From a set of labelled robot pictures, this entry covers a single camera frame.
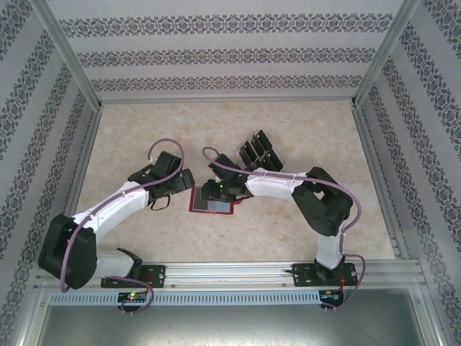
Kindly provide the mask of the red card holder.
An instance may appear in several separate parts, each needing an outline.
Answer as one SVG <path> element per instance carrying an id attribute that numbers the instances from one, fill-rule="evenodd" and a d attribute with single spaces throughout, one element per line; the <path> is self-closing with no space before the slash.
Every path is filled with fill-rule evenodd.
<path id="1" fill-rule="evenodd" d="M 191 191 L 189 212 L 217 215 L 233 215 L 234 207 L 238 204 L 239 202 L 220 202 L 202 199 L 201 187 L 194 186 Z"/>

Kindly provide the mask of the rack of black slots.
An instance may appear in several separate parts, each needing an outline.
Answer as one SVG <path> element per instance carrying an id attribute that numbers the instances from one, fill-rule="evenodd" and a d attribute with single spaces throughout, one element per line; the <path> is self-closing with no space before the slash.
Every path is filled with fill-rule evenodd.
<path id="1" fill-rule="evenodd" d="M 259 131 L 259 130 L 254 131 L 245 141 L 248 141 L 248 142 L 250 143 L 251 137 L 252 137 L 253 135 L 255 135 L 258 131 Z M 269 151 L 273 151 L 273 152 L 279 157 L 280 161 L 281 161 L 281 162 L 283 163 L 283 165 L 284 165 L 284 162 L 283 162 L 282 158 L 280 157 L 280 155 L 278 154 L 276 148 L 275 148 L 273 145 L 272 145 L 272 148 L 271 148 Z M 267 151 L 264 152 L 264 155 L 263 155 L 263 156 L 258 156 L 258 155 L 256 154 L 256 152 L 254 151 L 254 149 L 253 149 L 253 152 L 254 152 L 254 155 L 255 155 L 255 157 L 254 157 L 254 160 L 255 160 L 255 159 L 257 159 L 257 158 L 263 159 L 263 157 L 264 157 L 264 155 L 265 155 L 265 153 L 266 153 Z"/>

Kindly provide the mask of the left green circuit board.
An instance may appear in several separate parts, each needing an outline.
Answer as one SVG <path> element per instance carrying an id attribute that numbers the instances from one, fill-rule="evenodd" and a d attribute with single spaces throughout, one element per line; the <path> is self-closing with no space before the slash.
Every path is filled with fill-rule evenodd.
<path id="1" fill-rule="evenodd" d="M 117 297 L 118 303 L 145 303 L 148 294 L 144 291 L 133 291 L 129 293 L 119 293 Z"/>

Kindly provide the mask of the grey metal sheet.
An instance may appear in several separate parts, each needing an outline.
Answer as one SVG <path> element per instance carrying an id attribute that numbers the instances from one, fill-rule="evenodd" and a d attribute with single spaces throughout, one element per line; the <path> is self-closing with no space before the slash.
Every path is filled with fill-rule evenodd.
<path id="1" fill-rule="evenodd" d="M 439 346 L 404 303 L 336 313 L 315 306 L 49 306 L 22 346 Z"/>

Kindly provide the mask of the aluminium side rail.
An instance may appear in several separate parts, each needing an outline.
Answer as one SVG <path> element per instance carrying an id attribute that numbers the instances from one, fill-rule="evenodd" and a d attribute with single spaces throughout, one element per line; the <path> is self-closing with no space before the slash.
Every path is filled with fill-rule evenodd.
<path id="1" fill-rule="evenodd" d="M 43 226 L 42 252 L 48 245 L 51 221 L 76 210 L 100 116 L 99 109 L 73 112 L 66 124 L 46 185 L 48 200 L 52 204 Z"/>
<path id="2" fill-rule="evenodd" d="M 398 218 L 393 210 L 392 201 L 388 194 L 388 189 L 385 184 L 384 176 L 380 169 L 380 162 L 375 152 L 370 133 L 364 121 L 363 114 L 359 108 L 352 106 L 352 114 L 357 127 L 359 139 L 364 150 L 364 155 L 367 160 L 367 165 L 372 177 L 372 183 L 377 195 L 383 220 L 385 222 L 390 242 L 397 259 L 409 260 L 411 258 L 400 231 Z"/>

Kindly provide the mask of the aluminium mounting rail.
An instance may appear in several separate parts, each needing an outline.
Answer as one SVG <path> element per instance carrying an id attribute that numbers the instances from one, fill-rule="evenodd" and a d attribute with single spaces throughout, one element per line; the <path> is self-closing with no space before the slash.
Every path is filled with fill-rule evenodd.
<path id="1" fill-rule="evenodd" d="M 294 290 L 287 271 L 291 262 L 170 262 L 164 263 L 164 290 Z M 420 262 L 415 259 L 371 259 L 362 289 L 425 288 Z"/>

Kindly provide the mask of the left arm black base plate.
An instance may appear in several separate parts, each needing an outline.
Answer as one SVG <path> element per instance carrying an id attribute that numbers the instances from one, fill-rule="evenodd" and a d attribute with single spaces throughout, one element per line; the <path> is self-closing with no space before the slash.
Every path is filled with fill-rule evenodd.
<path id="1" fill-rule="evenodd" d="M 149 284 L 152 288 L 163 288 L 166 277 L 166 267 L 164 265 L 141 265 L 137 269 L 132 269 L 127 278 Z M 102 278 L 102 288 L 146 288 L 140 283 L 131 281 Z"/>

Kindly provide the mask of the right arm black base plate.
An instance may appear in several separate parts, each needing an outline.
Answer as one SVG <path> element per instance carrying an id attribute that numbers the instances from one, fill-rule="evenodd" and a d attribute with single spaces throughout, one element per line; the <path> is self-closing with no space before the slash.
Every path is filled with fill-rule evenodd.
<path id="1" fill-rule="evenodd" d="M 286 273 L 293 277 L 295 287 L 355 286 L 357 271 L 352 263 L 340 263 L 335 269 L 328 269 L 317 262 L 295 263 Z"/>

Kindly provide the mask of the aluminium frame post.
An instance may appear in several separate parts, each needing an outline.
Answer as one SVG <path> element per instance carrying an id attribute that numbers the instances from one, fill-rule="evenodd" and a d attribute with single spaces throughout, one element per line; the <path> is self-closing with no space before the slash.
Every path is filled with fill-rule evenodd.
<path id="1" fill-rule="evenodd" d="M 356 93 L 352 97 L 353 108 L 358 108 L 364 102 L 364 99 L 367 96 L 369 90 L 372 88 L 372 85 L 380 73 L 381 68 L 384 66 L 385 62 L 392 53 L 398 38 L 400 37 L 403 29 L 412 17 L 419 3 L 420 0 L 403 0 L 400 9 L 396 13 L 388 31 L 380 43 L 380 46 L 377 49 L 377 52 L 372 59 L 369 68 L 365 72 Z"/>
<path id="2" fill-rule="evenodd" d="M 71 71 L 79 88 L 84 93 L 92 109 L 100 109 L 102 101 L 97 95 L 89 77 L 87 76 L 81 62 L 72 48 L 65 32 L 63 31 L 58 19 L 55 17 L 47 0 L 29 0 L 32 8 L 37 13 L 40 21 L 47 30 L 50 38 L 54 42 L 61 57 Z"/>

